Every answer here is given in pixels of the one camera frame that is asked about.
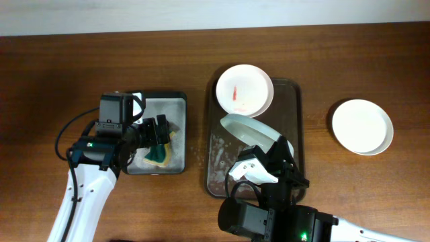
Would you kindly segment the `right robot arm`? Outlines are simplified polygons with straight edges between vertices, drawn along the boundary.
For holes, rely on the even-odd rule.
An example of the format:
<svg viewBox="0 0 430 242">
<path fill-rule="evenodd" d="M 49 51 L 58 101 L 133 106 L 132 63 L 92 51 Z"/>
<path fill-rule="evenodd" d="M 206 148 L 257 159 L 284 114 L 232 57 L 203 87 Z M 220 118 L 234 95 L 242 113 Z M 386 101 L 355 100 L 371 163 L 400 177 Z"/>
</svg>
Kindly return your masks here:
<svg viewBox="0 0 430 242">
<path fill-rule="evenodd" d="M 267 152 L 257 145 L 243 149 L 227 176 L 237 183 L 227 190 L 218 212 L 218 226 L 224 232 L 252 241 L 401 240 L 298 205 L 292 192 L 308 188 L 309 181 L 296 167 L 283 136 Z"/>
</svg>

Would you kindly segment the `white plate with sauce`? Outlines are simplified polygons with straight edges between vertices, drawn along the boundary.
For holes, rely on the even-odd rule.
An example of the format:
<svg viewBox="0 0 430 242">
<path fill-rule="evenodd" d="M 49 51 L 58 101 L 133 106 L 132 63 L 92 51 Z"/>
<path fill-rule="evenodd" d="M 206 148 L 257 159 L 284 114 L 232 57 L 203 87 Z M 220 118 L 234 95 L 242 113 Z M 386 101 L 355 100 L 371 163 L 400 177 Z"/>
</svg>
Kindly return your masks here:
<svg viewBox="0 0 430 242">
<path fill-rule="evenodd" d="M 383 153 L 394 139 L 389 115 L 377 104 L 364 99 L 340 104 L 333 112 L 331 128 L 344 148 L 363 156 Z"/>
</svg>

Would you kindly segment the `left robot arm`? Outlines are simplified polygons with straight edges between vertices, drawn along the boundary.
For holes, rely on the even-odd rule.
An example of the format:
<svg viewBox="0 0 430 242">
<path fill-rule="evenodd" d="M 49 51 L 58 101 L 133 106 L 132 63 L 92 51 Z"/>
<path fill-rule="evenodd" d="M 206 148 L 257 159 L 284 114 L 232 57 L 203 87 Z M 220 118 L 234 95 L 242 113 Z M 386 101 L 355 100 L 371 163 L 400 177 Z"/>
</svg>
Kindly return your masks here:
<svg viewBox="0 0 430 242">
<path fill-rule="evenodd" d="M 92 241 L 107 198 L 137 150 L 171 140 L 164 115 L 130 125 L 119 138 L 91 136 L 91 129 L 100 125 L 98 120 L 90 121 L 66 151 L 68 182 L 49 241 Z"/>
</svg>

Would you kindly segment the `pink rimmed white plate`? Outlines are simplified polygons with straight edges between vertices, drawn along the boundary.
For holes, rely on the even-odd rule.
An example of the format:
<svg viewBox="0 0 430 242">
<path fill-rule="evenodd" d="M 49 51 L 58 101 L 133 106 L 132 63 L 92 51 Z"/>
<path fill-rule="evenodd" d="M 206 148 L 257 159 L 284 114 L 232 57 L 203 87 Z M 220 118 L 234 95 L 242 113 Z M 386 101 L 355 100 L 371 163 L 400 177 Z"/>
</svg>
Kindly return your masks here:
<svg viewBox="0 0 430 242">
<path fill-rule="evenodd" d="M 216 82 L 216 99 L 228 114 L 250 118 L 264 113 L 274 97 L 274 86 L 268 74 L 253 65 L 235 65 Z"/>
</svg>

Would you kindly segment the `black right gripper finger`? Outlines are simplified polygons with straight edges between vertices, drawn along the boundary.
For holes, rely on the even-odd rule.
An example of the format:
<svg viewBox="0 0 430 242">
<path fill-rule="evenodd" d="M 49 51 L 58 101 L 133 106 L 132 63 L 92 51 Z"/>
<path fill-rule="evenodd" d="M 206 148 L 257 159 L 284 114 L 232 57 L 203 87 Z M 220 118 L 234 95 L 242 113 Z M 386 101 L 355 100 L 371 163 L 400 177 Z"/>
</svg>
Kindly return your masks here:
<svg viewBox="0 0 430 242">
<path fill-rule="evenodd" d="M 284 136 L 279 136 L 267 152 L 268 168 L 284 168 L 284 165 L 295 166 L 294 152 Z"/>
<path fill-rule="evenodd" d="M 257 159 L 260 163 L 268 163 L 269 158 L 266 153 L 257 145 L 245 147 L 238 155 L 237 161 Z"/>
</svg>

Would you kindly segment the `green and yellow sponge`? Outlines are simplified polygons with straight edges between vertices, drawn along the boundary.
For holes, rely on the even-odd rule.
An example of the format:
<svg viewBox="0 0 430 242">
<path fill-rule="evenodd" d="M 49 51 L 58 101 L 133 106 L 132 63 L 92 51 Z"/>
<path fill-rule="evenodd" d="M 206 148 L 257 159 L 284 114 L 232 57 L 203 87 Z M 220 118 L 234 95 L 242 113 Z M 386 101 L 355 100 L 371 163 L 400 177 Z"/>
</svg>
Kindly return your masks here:
<svg viewBox="0 0 430 242">
<path fill-rule="evenodd" d="M 144 156 L 143 161 L 158 167 L 166 167 L 171 160 L 171 153 L 171 141 L 169 141 L 166 144 L 150 147 L 149 152 Z"/>
</svg>

